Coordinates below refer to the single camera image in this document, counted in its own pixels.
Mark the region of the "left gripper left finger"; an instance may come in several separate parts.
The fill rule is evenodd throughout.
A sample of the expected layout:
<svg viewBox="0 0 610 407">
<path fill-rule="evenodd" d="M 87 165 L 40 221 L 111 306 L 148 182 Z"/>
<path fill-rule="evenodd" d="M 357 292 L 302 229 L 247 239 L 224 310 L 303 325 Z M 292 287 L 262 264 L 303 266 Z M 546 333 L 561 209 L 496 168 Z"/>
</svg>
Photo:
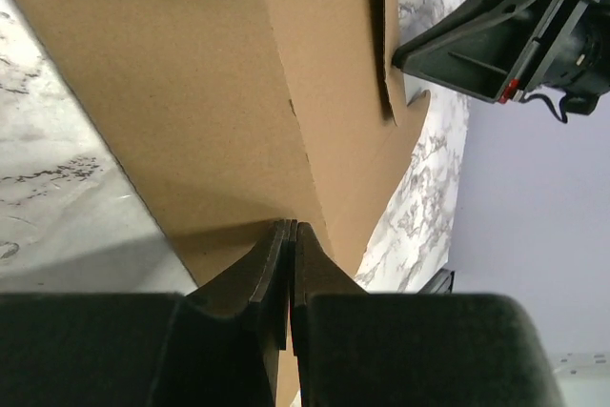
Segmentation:
<svg viewBox="0 0 610 407">
<path fill-rule="evenodd" d="M 286 348 L 291 221 L 277 220 L 233 265 L 188 295 L 211 336 L 253 333 Z"/>
</svg>

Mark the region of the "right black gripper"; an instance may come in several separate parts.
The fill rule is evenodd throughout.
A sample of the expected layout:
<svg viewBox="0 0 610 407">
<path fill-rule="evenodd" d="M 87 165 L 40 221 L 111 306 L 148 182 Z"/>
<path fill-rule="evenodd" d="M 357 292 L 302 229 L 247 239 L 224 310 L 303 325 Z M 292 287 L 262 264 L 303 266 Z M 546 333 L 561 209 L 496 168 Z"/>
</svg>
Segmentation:
<svg viewBox="0 0 610 407">
<path fill-rule="evenodd" d="M 609 0 L 465 0 L 392 63 L 485 102 L 588 115 L 609 91 Z"/>
</svg>

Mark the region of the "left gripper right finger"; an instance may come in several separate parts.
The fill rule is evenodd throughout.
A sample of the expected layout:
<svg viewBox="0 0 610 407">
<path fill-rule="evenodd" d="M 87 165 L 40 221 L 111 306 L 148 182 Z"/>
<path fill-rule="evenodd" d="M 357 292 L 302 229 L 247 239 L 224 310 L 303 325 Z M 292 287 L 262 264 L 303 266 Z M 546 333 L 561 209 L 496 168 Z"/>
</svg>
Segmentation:
<svg viewBox="0 0 610 407">
<path fill-rule="evenodd" d="M 294 354 L 300 355 L 307 351 L 307 307 L 314 295 L 366 292 L 325 253 L 310 223 L 296 222 L 290 240 L 290 325 Z"/>
</svg>

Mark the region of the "brown cardboard box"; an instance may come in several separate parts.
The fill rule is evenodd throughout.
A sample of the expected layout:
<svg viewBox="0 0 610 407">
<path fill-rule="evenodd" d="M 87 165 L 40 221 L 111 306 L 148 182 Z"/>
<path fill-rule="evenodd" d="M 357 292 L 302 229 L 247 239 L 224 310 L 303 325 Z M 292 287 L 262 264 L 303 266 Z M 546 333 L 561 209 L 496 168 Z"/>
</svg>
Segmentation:
<svg viewBox="0 0 610 407">
<path fill-rule="evenodd" d="M 347 275 L 427 110 L 391 65 L 397 0 L 14 0 L 202 287 L 277 220 Z M 211 336 L 178 294 L 1 299 L 5 406 L 404 405 L 390 301 L 314 295 L 307 351 Z"/>
</svg>

